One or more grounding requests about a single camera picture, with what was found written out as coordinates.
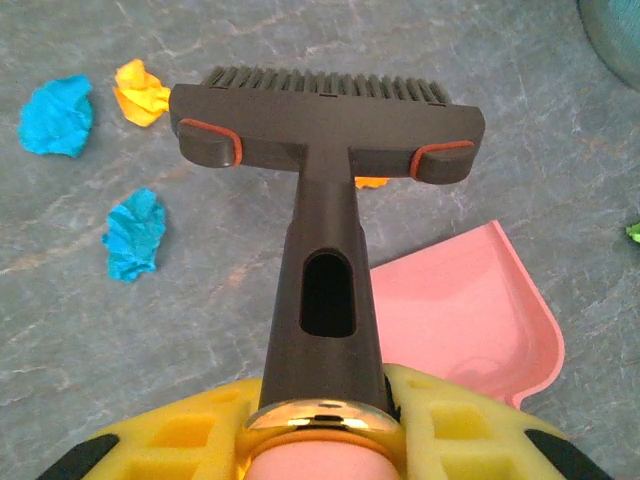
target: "pink dustpan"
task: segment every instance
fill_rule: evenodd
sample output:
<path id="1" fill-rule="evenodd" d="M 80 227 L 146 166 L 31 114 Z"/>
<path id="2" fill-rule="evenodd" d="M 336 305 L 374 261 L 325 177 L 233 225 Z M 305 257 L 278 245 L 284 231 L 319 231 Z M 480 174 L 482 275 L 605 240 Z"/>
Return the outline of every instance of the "pink dustpan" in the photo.
<path id="1" fill-rule="evenodd" d="M 382 358 L 520 408 L 560 373 L 560 328 L 496 221 L 371 271 Z"/>

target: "orange paper scrap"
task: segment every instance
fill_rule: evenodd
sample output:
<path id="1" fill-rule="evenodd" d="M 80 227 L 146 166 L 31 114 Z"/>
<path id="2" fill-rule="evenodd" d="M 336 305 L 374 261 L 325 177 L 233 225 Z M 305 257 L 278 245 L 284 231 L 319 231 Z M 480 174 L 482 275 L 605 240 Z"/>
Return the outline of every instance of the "orange paper scrap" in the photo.
<path id="1" fill-rule="evenodd" d="M 357 188 L 380 188 L 387 184 L 388 178 L 384 177 L 356 177 Z"/>
<path id="2" fill-rule="evenodd" d="M 148 127 L 163 112 L 169 111 L 171 90 L 147 73 L 142 60 L 135 59 L 116 72 L 117 87 L 113 91 L 127 120 L 140 127 Z"/>

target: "teal object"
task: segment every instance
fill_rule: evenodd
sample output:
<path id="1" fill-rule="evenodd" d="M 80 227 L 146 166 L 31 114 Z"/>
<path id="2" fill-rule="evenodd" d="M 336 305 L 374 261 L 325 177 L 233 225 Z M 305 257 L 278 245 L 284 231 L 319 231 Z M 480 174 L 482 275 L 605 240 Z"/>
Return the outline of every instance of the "teal object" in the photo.
<path id="1" fill-rule="evenodd" d="M 142 272 L 155 272 L 156 251 L 166 231 L 165 209 L 156 194 L 140 188 L 107 216 L 102 243 L 109 251 L 107 273 L 131 283 Z"/>
<path id="2" fill-rule="evenodd" d="M 604 63 L 640 90 L 640 0 L 579 0 L 585 31 Z"/>
<path id="3" fill-rule="evenodd" d="M 82 153 L 93 125 L 86 75 L 52 80 L 36 90 L 22 108 L 18 127 L 25 150 L 38 155 Z"/>

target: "floor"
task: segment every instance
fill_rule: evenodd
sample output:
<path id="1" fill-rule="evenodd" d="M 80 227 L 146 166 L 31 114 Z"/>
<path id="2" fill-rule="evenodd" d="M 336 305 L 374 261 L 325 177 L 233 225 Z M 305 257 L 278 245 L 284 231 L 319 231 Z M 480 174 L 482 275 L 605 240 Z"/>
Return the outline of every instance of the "floor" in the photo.
<path id="1" fill-rule="evenodd" d="M 203 170 L 167 116 L 124 120 L 113 75 L 139 57 L 168 86 L 216 64 L 397 73 L 481 107 L 467 181 L 360 194 L 372 265 L 498 219 L 567 343 L 560 377 L 524 410 L 637 479 L 640 245 L 624 226 L 640 221 L 640 94 L 600 62 L 574 1 L 538 3 L 2 1 L 0 476 L 35 478 L 100 427 L 263 367 L 296 177 Z M 85 153 L 24 152 L 21 105 L 76 73 L 94 85 Z M 107 278 L 100 236 L 142 185 L 169 231 L 159 271 L 125 285 Z"/>

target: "bristle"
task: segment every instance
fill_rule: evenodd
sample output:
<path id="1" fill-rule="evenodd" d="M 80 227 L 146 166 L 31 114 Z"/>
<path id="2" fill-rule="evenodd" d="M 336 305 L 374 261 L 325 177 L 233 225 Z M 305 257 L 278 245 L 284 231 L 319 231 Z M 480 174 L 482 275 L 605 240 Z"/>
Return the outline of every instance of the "bristle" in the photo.
<path id="1" fill-rule="evenodd" d="M 449 103 L 446 91 L 437 83 L 423 79 L 376 75 L 340 75 L 336 72 L 312 73 L 307 70 L 277 72 L 273 68 L 262 70 L 250 67 L 216 67 L 203 82 L 210 88 L 255 88 L 288 92 L 319 93 L 324 95 L 345 95 L 354 97 L 387 98 L 391 100 L 411 100 L 414 102 Z"/>

